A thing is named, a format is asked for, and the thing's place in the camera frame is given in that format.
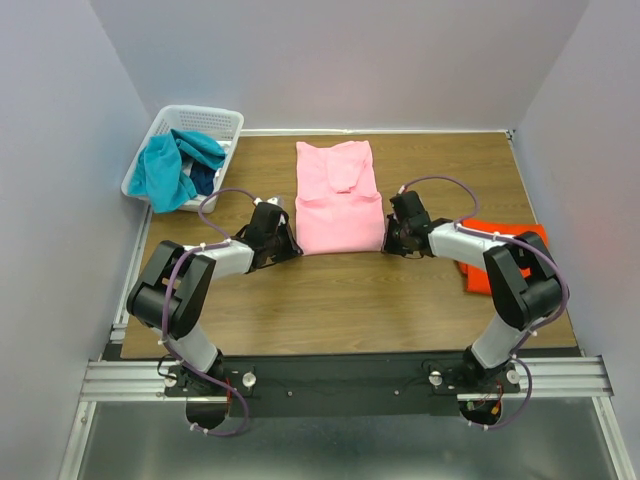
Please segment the pink t shirt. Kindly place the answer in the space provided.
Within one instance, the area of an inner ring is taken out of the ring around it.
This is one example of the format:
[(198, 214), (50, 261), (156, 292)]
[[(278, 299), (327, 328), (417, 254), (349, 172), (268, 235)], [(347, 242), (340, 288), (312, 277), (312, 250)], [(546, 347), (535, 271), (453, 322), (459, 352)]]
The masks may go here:
[(376, 252), (385, 236), (382, 196), (367, 141), (296, 143), (296, 239), (307, 256)]

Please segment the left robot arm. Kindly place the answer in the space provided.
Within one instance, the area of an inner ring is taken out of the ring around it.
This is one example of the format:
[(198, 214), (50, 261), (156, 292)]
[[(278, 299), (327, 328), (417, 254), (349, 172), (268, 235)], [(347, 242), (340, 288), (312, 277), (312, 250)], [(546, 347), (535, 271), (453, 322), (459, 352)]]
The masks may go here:
[(250, 222), (228, 240), (198, 246), (161, 242), (130, 290), (126, 310), (182, 362), (188, 384), (209, 395), (226, 381), (222, 352), (199, 323), (211, 282), (301, 255), (288, 213), (272, 199), (259, 201)]

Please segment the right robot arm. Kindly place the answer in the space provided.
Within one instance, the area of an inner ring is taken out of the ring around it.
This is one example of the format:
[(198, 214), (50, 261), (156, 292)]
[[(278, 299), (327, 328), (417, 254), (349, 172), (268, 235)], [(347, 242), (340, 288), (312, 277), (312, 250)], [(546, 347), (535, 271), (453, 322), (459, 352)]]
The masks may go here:
[(568, 287), (540, 235), (487, 233), (448, 219), (430, 218), (419, 195), (390, 200), (383, 251), (407, 257), (446, 258), (486, 272), (495, 315), (453, 367), (434, 367), (433, 385), (485, 390), (545, 321), (561, 314)]

